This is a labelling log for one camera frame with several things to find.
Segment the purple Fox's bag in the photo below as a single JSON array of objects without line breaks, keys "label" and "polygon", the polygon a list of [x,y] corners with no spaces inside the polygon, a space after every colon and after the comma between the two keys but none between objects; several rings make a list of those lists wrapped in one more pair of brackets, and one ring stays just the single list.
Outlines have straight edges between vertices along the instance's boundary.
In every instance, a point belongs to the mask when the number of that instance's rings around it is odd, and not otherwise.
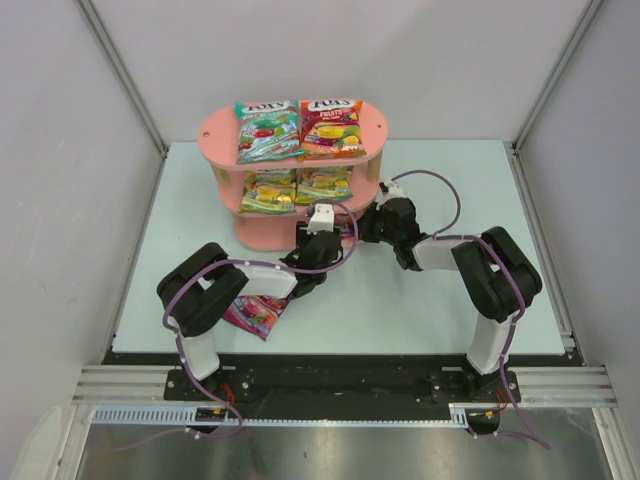
[{"label": "purple Fox's bag", "polygon": [[334,220],[335,227],[338,229],[338,233],[342,239],[353,239],[357,237],[357,223],[353,222],[348,214],[337,213]]},{"label": "purple Fox's bag", "polygon": [[288,304],[288,299],[240,296],[225,311],[222,319],[266,341]]}]

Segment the teal Fox's candy bag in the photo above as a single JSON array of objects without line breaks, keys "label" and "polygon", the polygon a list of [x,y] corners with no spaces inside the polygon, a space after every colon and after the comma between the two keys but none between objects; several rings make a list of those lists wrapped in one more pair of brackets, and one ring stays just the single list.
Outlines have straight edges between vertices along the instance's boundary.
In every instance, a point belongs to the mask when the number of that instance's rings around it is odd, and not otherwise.
[{"label": "teal Fox's candy bag", "polygon": [[236,103],[237,163],[283,161],[302,154],[296,100]]}]

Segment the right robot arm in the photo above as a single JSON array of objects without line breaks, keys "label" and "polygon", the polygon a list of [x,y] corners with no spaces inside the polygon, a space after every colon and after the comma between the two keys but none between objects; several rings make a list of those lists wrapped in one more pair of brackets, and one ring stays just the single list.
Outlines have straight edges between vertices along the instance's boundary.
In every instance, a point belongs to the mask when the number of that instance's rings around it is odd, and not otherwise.
[{"label": "right robot arm", "polygon": [[390,245],[404,270],[460,275],[478,317],[461,382],[452,387],[471,398],[496,389],[506,378],[515,327],[543,286],[507,230],[494,226],[478,236],[428,235],[416,221],[414,203],[405,197],[367,207],[358,229],[360,240]]}]

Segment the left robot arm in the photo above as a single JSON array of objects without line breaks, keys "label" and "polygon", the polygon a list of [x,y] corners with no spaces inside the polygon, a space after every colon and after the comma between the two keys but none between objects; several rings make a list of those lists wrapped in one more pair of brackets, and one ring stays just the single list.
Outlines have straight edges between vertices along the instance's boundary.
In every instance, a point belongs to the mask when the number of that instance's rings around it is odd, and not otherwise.
[{"label": "left robot arm", "polygon": [[217,243],[207,243],[156,287],[163,324],[177,338],[181,361],[203,380],[221,366],[214,327],[241,297],[293,300],[324,283],[343,260],[339,228],[296,225],[296,248],[277,263],[234,260]]}]

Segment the green Fox's candy bag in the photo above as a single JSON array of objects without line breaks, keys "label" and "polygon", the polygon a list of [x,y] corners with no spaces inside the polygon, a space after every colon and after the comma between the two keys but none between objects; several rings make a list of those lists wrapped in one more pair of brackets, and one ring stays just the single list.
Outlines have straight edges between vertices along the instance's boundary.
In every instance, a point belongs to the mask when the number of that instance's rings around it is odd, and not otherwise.
[{"label": "green Fox's candy bag", "polygon": [[246,173],[240,213],[290,214],[296,210],[295,169],[255,170]]}]

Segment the orange Fox's candy bag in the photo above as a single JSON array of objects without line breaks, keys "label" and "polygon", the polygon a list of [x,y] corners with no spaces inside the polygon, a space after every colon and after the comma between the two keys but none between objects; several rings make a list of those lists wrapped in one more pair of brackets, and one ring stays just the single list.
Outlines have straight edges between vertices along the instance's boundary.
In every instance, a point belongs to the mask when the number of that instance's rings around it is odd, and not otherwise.
[{"label": "orange Fox's candy bag", "polygon": [[316,99],[300,103],[300,147],[304,160],[364,156],[360,126],[363,102]]}]

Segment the yellow-green Fox's candy bag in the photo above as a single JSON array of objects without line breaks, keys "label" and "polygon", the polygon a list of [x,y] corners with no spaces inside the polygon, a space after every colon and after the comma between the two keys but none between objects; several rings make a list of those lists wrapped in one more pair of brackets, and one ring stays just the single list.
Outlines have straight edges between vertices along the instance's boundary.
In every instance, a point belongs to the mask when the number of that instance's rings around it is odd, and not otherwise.
[{"label": "yellow-green Fox's candy bag", "polygon": [[323,198],[351,198],[352,170],[350,166],[303,169],[297,181],[296,204],[309,205]]}]

